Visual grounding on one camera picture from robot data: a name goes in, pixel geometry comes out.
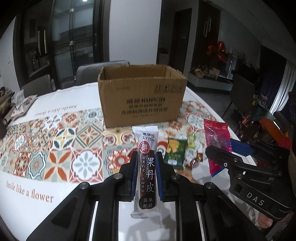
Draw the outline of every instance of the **green snack package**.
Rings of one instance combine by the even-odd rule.
[[[195,135],[194,133],[187,134],[188,148],[195,149]]]
[[[187,148],[187,140],[168,139],[168,147],[165,151],[164,162],[177,170],[183,170],[183,161]]]

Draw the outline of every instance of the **cardboard box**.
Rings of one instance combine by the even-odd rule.
[[[106,127],[176,120],[186,83],[166,65],[104,67],[98,85]]]

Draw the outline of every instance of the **floral tile pattern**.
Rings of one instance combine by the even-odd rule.
[[[70,182],[97,182],[104,180],[102,149],[74,151],[70,166]]]
[[[43,180],[52,182],[69,181],[72,150],[51,150],[48,153]]]
[[[26,178],[40,181],[43,180],[47,156],[48,151],[32,152]]]
[[[204,118],[216,120],[202,104],[184,101],[177,120],[149,124],[159,129],[157,150],[164,155],[168,138],[194,134],[195,150],[185,159],[204,153]],[[0,140],[0,171],[40,181],[98,183],[128,163],[136,148],[131,126],[106,128],[101,108],[54,114],[9,128]]]

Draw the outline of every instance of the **gray floor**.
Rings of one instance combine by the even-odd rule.
[[[219,116],[222,116],[230,103],[229,92],[207,88],[198,88],[188,83],[187,86],[201,97]],[[234,104],[231,105],[223,120],[229,124],[229,127],[235,131],[237,123],[231,118],[233,110],[237,109]]]

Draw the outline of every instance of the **red circular logo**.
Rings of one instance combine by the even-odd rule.
[[[142,153],[148,153],[150,151],[150,146],[147,141],[142,141],[139,145],[139,150]]]

